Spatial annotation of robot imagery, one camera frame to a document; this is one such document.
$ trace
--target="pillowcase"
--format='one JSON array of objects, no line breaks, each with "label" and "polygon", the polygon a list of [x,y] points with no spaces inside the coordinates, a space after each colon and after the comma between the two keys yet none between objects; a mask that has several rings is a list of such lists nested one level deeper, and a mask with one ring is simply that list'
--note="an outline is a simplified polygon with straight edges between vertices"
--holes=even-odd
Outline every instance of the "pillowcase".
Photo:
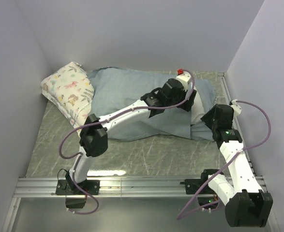
[{"label": "pillowcase", "polygon": [[58,107],[74,128],[85,123],[94,90],[80,64],[65,65],[45,78],[41,87],[42,94]]},{"label": "pillowcase", "polygon": [[[111,67],[93,70],[88,73],[88,78],[95,89],[91,113],[103,116],[127,107],[140,99],[145,93],[151,92],[157,87],[162,87],[168,79],[175,78],[175,76],[173,74]],[[203,92],[203,89],[199,88],[204,84],[210,86],[210,89],[213,90],[210,82],[195,78],[195,86],[200,95],[200,104],[203,105],[202,111],[204,109],[204,112],[207,112],[213,105],[215,95],[213,94],[214,91],[211,93],[208,91]],[[208,102],[205,99],[213,99],[213,102]],[[165,134],[190,139],[192,137],[191,115],[191,112],[179,108],[165,110],[162,114],[122,128],[117,134],[109,138],[133,141],[155,134]]]}]

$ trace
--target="light blue sheet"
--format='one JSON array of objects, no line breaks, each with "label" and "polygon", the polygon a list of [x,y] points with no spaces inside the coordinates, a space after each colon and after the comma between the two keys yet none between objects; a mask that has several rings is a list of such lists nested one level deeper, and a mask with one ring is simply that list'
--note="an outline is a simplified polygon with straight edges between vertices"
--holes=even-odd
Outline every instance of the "light blue sheet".
[{"label": "light blue sheet", "polygon": [[[91,113],[102,116],[127,107],[145,93],[162,87],[168,79],[175,78],[175,75],[107,67],[89,72],[88,78],[95,90]],[[214,88],[204,79],[195,80],[195,86],[207,112],[215,102]],[[188,139],[212,140],[211,131],[204,123],[193,126],[190,123],[191,113],[174,108],[122,128],[110,138],[133,141],[155,134],[170,134]]]}]

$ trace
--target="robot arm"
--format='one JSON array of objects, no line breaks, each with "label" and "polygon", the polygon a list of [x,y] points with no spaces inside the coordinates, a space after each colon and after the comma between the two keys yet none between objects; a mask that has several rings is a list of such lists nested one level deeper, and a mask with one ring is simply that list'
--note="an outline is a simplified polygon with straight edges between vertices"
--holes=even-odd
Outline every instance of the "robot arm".
[{"label": "robot arm", "polygon": [[225,205],[225,216],[231,227],[264,227],[272,207],[272,196],[263,192],[256,181],[247,161],[244,144],[239,131],[232,128],[233,116],[241,112],[241,107],[233,100],[230,105],[215,105],[201,120],[212,130],[213,139],[228,163],[233,186],[223,173],[214,177],[208,186],[217,194]]},{"label": "robot arm", "polygon": [[108,137],[117,133],[119,128],[161,114],[166,107],[181,103],[186,97],[189,97],[188,100],[178,108],[190,111],[196,95],[196,90],[193,90],[190,96],[187,95],[192,88],[191,78],[188,72],[179,70],[175,79],[169,79],[162,88],[156,88],[143,95],[132,105],[109,115],[96,117],[92,114],[88,116],[85,125],[97,122],[102,122],[102,124],[83,128],[80,133],[80,155],[66,175],[71,192],[79,192],[73,182],[73,173],[75,182],[83,188],[83,182],[87,179],[87,173],[94,157],[107,150]]}]

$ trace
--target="cable connector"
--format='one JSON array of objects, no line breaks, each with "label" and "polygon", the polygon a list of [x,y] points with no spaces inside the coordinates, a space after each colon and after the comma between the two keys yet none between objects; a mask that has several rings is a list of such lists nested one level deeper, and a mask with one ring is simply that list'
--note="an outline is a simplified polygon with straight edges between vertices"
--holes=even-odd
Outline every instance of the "cable connector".
[{"label": "cable connector", "polygon": [[233,116],[239,116],[242,112],[242,108],[240,107],[240,105],[237,103],[237,99],[231,100],[229,105],[232,107],[232,109],[234,110]]}]

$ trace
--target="white wall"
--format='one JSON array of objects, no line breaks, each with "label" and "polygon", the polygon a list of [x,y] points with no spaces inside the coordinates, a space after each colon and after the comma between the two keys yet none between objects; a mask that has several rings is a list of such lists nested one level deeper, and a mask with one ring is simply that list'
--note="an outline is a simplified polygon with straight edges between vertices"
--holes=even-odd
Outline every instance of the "white wall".
[{"label": "white wall", "polygon": [[0,0],[0,230],[46,107],[40,81],[51,72],[15,2]]},{"label": "white wall", "polygon": [[263,0],[15,0],[54,70],[226,71]]},{"label": "white wall", "polygon": [[[284,0],[266,0],[227,71],[234,98],[258,104],[272,122],[270,140],[250,151],[254,168],[263,174],[284,231]],[[240,123],[247,144],[267,132],[265,119],[244,107]]]}]

